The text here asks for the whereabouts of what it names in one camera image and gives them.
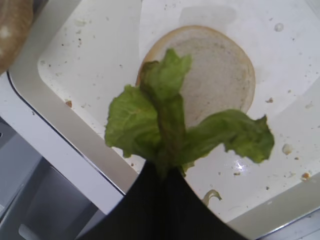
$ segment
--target bread slice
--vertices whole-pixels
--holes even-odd
[[[25,43],[33,21],[33,0],[0,0],[0,74]]]
[[[249,110],[255,93],[255,71],[234,41],[209,27],[184,26],[155,43],[143,63],[160,61],[169,48],[179,56],[192,56],[192,67],[181,89],[187,127],[226,109]]]

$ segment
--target green lettuce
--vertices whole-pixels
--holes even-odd
[[[155,164],[161,177],[172,168],[184,172],[219,144],[255,163],[268,159],[274,145],[267,118],[252,120],[238,110],[226,110],[186,129],[180,90],[191,68],[190,56],[167,50],[162,61],[147,62],[140,86],[127,85],[109,106],[105,142]]]

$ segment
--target dark object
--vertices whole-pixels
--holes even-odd
[[[146,164],[123,200],[79,240],[245,240],[199,200],[178,170]]]
[[[97,210],[42,159],[0,218],[0,239],[74,240]]]

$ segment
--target white tray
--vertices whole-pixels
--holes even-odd
[[[185,25],[224,33],[253,63],[256,88],[248,114],[268,115],[275,147],[260,165],[218,147],[196,162],[186,180],[200,198],[210,189],[219,191],[222,201],[212,198],[209,208],[256,238],[320,205],[314,194],[320,177],[319,5],[317,0],[50,0],[10,74],[22,97],[127,192],[144,160],[123,160],[121,151],[105,146],[110,102],[124,85],[135,84],[143,57],[165,33]],[[275,31],[277,24],[282,31]],[[269,98],[273,103],[266,103]],[[292,145],[291,154],[283,154],[284,144]],[[308,172],[313,177],[302,182]],[[302,192],[313,197],[298,198]]]

